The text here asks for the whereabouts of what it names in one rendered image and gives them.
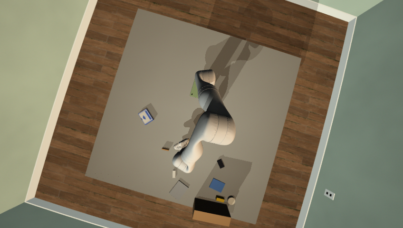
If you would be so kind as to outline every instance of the electrical outlet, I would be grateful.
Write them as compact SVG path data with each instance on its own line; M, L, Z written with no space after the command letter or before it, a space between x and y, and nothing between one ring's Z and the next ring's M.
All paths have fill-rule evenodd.
M327 196L331 200L335 199L335 194L327 189L325 189L325 196Z

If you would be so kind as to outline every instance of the light green wall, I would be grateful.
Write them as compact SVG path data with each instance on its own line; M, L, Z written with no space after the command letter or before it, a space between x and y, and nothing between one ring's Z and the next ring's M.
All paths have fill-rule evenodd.
M360 16L365 11L374 7L376 4L383 0L311 0L325 6L332 7L336 10L351 14L353 16Z
M403 226L402 10L384 0L357 18L305 228Z
M88 0L0 7L0 213L25 201L50 111Z
M22 203L0 214L4 228L99 228L99 226Z

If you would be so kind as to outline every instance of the shoe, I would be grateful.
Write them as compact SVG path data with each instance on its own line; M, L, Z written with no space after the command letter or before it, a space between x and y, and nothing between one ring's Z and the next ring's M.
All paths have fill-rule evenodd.
M184 140L178 142L177 144L175 144L173 146L173 148L175 150L181 150L182 148L185 148L188 145L188 143L189 143L189 139L184 139Z

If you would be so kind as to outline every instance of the gray mat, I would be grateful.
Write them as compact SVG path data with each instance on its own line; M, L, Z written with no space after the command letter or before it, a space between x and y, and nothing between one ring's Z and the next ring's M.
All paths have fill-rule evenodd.
M86 176L192 207L196 196L215 200L215 193L203 190L205 182L211 182L220 157L230 158L227 170L231 163L240 166L239 179L225 168L219 171L228 180L235 178L223 189L236 196L231 217L255 224L300 61L139 9ZM203 113L197 98L189 96L195 72L203 69L216 73L216 86L236 124L235 140L227 146L203 142L194 170L172 178L173 144L190 137ZM154 118L148 125L138 115L144 108ZM169 151L161 150L167 146ZM170 190L179 179L189 188L175 199Z

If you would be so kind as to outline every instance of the white robotic arm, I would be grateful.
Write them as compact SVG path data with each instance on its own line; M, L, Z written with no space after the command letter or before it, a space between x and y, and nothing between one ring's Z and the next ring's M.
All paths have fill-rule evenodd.
M199 104L205 111L199 118L188 145L172 160L175 167L185 173L194 169L196 161L203 154L202 141L228 145L235 138L235 122L222 102L213 70L198 71L195 74Z

